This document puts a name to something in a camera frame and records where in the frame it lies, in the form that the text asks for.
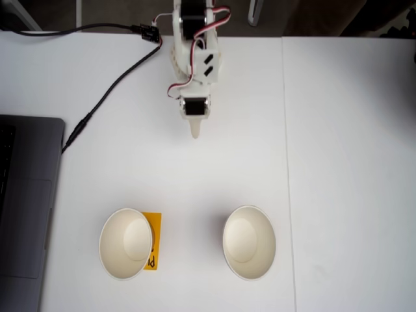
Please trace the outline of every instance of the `white tabletop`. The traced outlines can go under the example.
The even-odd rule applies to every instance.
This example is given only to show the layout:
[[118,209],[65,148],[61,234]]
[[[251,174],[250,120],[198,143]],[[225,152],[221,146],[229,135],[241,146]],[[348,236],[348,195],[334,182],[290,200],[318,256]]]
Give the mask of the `white tabletop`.
[[[280,39],[221,39],[212,113],[192,139],[162,51],[107,98],[60,167],[42,312],[294,311]],[[22,38],[0,34],[0,112],[61,117],[66,138],[122,72],[155,46],[129,34]],[[222,227],[253,204],[277,235],[274,265],[239,279],[222,254]],[[162,213],[157,271],[116,281],[98,239],[122,207]]]
[[414,41],[284,38],[297,311],[414,311]]

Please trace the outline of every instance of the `robotic arm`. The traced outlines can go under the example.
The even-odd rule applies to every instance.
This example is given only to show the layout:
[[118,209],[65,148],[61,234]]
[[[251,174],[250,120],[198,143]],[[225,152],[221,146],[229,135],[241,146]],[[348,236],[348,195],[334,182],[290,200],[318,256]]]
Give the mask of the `robotic arm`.
[[[215,21],[215,14],[227,15]],[[213,0],[174,0],[174,45],[170,60],[178,82],[168,89],[171,98],[179,100],[182,117],[189,121],[194,138],[211,111],[211,84],[218,81],[221,53],[216,28],[227,23],[231,10],[213,7]]]

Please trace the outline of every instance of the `laptop trackpad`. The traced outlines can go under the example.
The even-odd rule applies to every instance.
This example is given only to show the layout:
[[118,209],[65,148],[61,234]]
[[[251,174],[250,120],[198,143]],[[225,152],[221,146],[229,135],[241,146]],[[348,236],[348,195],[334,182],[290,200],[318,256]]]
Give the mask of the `laptop trackpad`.
[[44,256],[51,182],[7,182],[0,226],[0,275],[37,278]]

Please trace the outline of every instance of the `laptop keyboard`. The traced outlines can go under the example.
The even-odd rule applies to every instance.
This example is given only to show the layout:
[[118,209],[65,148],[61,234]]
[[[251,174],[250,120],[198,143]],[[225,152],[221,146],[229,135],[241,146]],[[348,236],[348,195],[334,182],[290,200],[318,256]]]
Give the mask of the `laptop keyboard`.
[[16,128],[11,125],[0,125],[0,220],[6,194],[6,184]]

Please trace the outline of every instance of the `black cable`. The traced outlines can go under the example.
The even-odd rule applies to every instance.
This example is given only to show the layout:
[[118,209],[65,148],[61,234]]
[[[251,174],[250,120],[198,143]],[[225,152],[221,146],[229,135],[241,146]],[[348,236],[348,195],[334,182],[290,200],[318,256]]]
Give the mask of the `black cable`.
[[150,58],[153,54],[155,54],[156,52],[158,52],[158,50],[160,50],[160,48],[161,48],[161,45],[159,45],[158,47],[156,47],[152,52],[150,52],[149,54],[147,54],[144,58],[142,58],[141,60],[139,60],[136,64],[134,64],[128,70],[126,70],[124,73],[122,73],[122,75],[119,76],[119,78],[117,78],[117,80],[115,80],[115,82],[112,83],[112,85],[110,86],[110,88],[107,90],[107,92],[101,98],[101,100],[97,103],[97,105],[76,125],[75,129],[72,131],[70,137],[68,138],[68,140],[65,143],[65,146],[62,149],[62,153],[64,153],[66,151],[66,149],[73,143],[73,141],[75,141],[75,139],[78,137],[78,135],[84,130],[86,124],[91,119],[93,113],[95,113],[99,109],[99,107],[104,102],[104,100],[107,98],[107,96],[109,96],[109,94],[112,91],[112,89],[114,89],[114,87],[125,76],[127,76],[129,73],[131,73],[135,68],[137,68],[145,60],[147,60],[148,58]]
[[98,28],[98,27],[114,27],[114,28],[120,28],[120,29],[127,29],[128,31],[131,31],[133,33],[140,34],[140,27],[136,25],[132,26],[126,26],[121,24],[114,24],[114,23],[97,23],[97,24],[90,24],[85,26],[80,26],[74,29],[68,29],[67,31],[55,31],[55,32],[42,32],[38,34],[34,34],[32,32],[24,32],[24,31],[16,31],[14,29],[10,29],[3,25],[5,29],[8,31],[12,31],[13,33],[20,34],[22,36],[28,36],[28,37],[49,37],[49,36],[62,36],[63,34],[71,34],[76,33],[77,31],[83,31],[84,29],[90,29],[90,28]]

